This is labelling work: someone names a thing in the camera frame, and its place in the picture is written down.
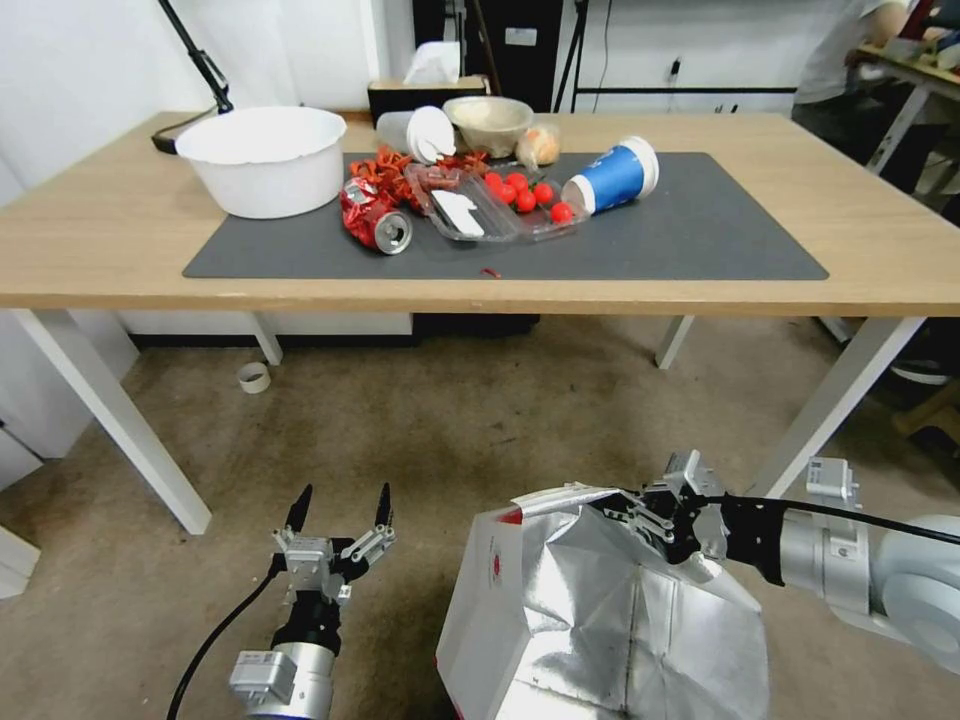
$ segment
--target aluminum foil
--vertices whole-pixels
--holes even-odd
[[[589,505],[525,512],[521,538],[530,635],[498,720],[766,717],[760,607],[728,574],[691,582]]]

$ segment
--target blue paper cup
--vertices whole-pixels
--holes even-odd
[[[630,135],[567,180],[560,197],[593,215],[645,198],[659,179],[657,153],[646,140]]]

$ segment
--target crushed soda can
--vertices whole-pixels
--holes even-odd
[[[397,255],[410,245],[413,228],[410,220],[363,178],[350,178],[340,191],[343,226],[360,244],[383,253]]]

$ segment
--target table leg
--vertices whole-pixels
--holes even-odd
[[[747,494],[782,497],[923,321],[869,318],[767,458]]]
[[[255,312],[247,313],[247,317],[267,362],[271,365],[279,365],[280,361],[283,360],[283,350],[280,348],[280,343],[277,342],[277,336],[270,329],[267,319],[262,313]]]
[[[907,130],[910,129],[917,115],[923,110],[923,106],[926,104],[928,97],[930,97],[930,91],[926,88],[917,86],[913,89],[913,92],[910,93],[910,97],[908,97],[907,101],[903,104],[897,117],[894,118],[890,129],[887,130],[887,134],[884,135],[883,140],[880,141],[880,145],[878,145],[874,151],[870,162],[867,163],[867,170],[874,175],[879,175],[883,172],[883,168],[890,160],[890,156],[893,155],[893,151],[897,149],[897,145],[903,140],[903,136],[907,134]]]
[[[0,598],[19,595],[26,589],[39,557],[37,548],[0,527]]]
[[[870,162],[867,163],[867,170],[874,175],[883,172],[883,168],[886,167],[894,150],[903,140],[903,136],[907,134],[907,130],[910,129],[913,121],[917,119],[917,115],[923,110],[928,97],[930,97],[930,91],[926,88],[920,86],[913,88],[907,101],[900,108],[897,117],[890,124],[887,134],[884,135],[877,149],[873,152]],[[846,344],[853,337],[850,324],[842,317],[821,317],[818,320],[823,323],[823,326],[841,345]]]
[[[677,315],[670,321],[670,327],[667,328],[667,334],[660,341],[660,347],[654,356],[657,367],[661,370],[667,370],[673,364],[673,359],[680,351],[680,345],[687,336],[693,319],[696,315]]]
[[[66,310],[14,310],[20,324],[183,524],[201,535],[210,511]]]

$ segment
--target black mat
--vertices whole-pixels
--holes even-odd
[[[347,162],[357,155],[348,155]],[[595,156],[550,168],[561,184]],[[192,278],[525,280],[823,280],[813,259],[709,155],[661,153],[642,202],[601,213],[570,235],[509,244],[448,240],[425,219],[402,254],[379,255],[343,229],[339,203],[280,220],[228,217],[183,274]]]

